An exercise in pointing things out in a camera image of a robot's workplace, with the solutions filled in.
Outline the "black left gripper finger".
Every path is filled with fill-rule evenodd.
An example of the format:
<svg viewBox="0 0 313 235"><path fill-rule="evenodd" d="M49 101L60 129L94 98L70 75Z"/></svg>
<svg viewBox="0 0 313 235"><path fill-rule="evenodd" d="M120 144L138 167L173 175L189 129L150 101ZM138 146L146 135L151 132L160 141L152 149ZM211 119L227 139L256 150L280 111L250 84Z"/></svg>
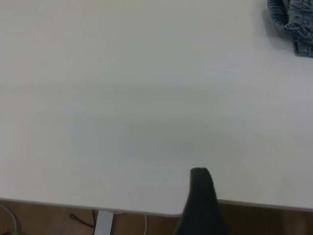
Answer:
<svg viewBox="0 0 313 235"><path fill-rule="evenodd" d="M190 171L190 190L176 235L228 235L207 168Z"/></svg>

